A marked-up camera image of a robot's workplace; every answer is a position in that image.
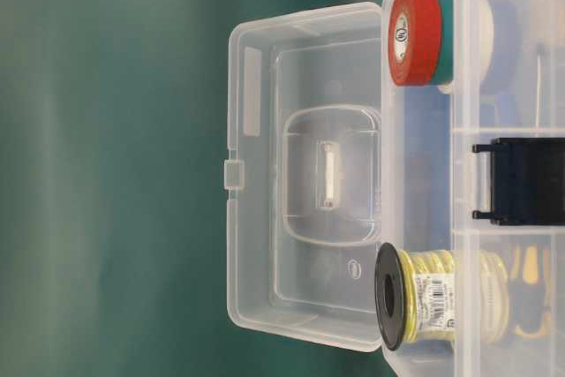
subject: clear plastic organizer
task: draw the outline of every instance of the clear plastic organizer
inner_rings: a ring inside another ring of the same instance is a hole
[[[393,1],[383,1],[383,34]],[[565,135],[565,0],[486,0],[494,29],[486,75],[483,1],[454,0],[453,94],[397,87],[383,66],[383,239],[411,252],[453,250],[456,258],[455,340],[383,347],[400,376],[565,376],[565,228],[472,217],[491,207],[488,154],[473,154],[473,145]],[[386,64],[387,49],[382,57]],[[508,264],[524,252],[537,258],[535,288],[508,270],[511,313],[537,323],[526,331],[510,320],[498,343],[481,334],[481,252]],[[542,297],[541,309],[532,294]]]
[[[393,1],[383,1],[382,24],[377,5],[353,4],[234,30],[230,317],[374,351],[381,243],[446,249],[456,264],[455,338],[384,347],[398,375],[565,377],[565,227],[473,218],[492,206],[488,154],[473,146],[565,137],[565,1],[454,0],[451,94],[392,82],[381,41]],[[484,252],[507,264],[511,285],[513,316],[496,342],[484,338]],[[528,276],[511,266],[520,261]]]
[[[230,37],[228,311],[246,328],[380,346],[380,7],[238,26]]]

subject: black clip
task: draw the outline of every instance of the black clip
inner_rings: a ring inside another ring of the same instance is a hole
[[[491,163],[491,211],[497,225],[565,225],[565,138],[495,139],[474,145]]]

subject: red electrical tape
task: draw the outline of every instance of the red electrical tape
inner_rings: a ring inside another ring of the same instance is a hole
[[[439,0],[395,0],[388,23],[388,65],[398,86],[432,79],[441,49]]]

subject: black plastic part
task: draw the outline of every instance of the black plastic part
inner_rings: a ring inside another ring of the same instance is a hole
[[[491,155],[491,211],[497,225],[565,225],[565,138],[495,139],[473,146]]]
[[[374,296],[382,340],[391,351],[401,345],[406,326],[403,271],[394,246],[383,244],[374,270]]]

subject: open lid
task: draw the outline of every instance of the open lid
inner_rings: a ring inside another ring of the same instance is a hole
[[[230,37],[228,311],[242,327],[380,347],[380,38],[369,3]]]

